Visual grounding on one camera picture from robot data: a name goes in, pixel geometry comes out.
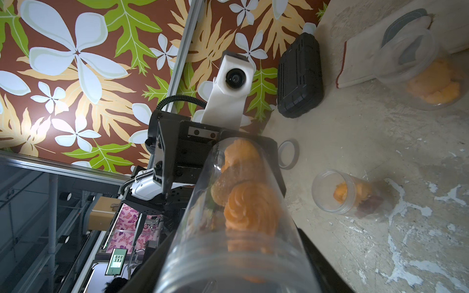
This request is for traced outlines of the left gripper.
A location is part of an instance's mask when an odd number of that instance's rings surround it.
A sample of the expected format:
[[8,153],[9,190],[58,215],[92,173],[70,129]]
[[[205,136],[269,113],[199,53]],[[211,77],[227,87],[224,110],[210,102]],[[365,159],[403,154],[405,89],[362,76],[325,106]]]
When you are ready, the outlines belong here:
[[213,146],[235,138],[251,140],[261,147],[285,195],[287,188],[278,165],[278,145],[273,139],[192,122],[182,115],[155,110],[150,118],[147,143],[161,150],[162,158],[156,161],[153,179],[146,183],[146,201],[166,196],[173,183],[195,184]]

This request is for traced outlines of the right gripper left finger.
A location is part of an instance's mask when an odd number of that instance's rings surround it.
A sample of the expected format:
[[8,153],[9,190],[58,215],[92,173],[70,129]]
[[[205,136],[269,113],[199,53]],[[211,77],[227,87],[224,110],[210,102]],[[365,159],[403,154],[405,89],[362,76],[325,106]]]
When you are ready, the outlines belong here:
[[119,290],[120,293],[152,293],[154,291],[175,235],[176,231],[168,235],[127,284]]

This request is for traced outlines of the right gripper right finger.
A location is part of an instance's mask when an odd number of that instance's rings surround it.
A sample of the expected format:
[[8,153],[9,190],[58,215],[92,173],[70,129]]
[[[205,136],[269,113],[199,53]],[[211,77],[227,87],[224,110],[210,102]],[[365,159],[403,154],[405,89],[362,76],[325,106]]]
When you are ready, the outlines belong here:
[[305,234],[297,228],[302,241],[302,245],[308,256],[313,274],[316,277],[322,293],[354,293],[351,287],[340,277],[330,262],[322,255],[315,244]]

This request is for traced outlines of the clear jar lid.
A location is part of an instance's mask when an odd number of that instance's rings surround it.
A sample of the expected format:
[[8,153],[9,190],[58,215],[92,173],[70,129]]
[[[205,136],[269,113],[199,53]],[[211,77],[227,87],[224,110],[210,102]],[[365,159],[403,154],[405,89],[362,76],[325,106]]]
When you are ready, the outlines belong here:
[[300,148],[297,140],[290,139],[278,147],[278,165],[283,170],[291,170],[297,164]]

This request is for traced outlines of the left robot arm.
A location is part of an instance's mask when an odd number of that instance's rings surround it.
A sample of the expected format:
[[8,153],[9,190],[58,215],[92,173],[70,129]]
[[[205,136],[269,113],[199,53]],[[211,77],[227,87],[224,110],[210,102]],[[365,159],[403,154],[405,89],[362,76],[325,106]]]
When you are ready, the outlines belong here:
[[193,185],[199,179],[212,147],[236,137],[251,140],[264,151],[281,193],[286,194],[278,145],[273,139],[203,124],[197,121],[197,115],[189,118],[163,111],[166,105],[177,101],[201,108],[207,106],[206,101],[187,95],[173,95],[158,103],[151,112],[144,145],[151,154],[162,151],[162,157],[147,169],[137,167],[131,179],[121,185],[119,193],[124,196],[125,204],[146,216],[168,217],[169,229],[173,231],[180,221],[173,212],[187,207]]

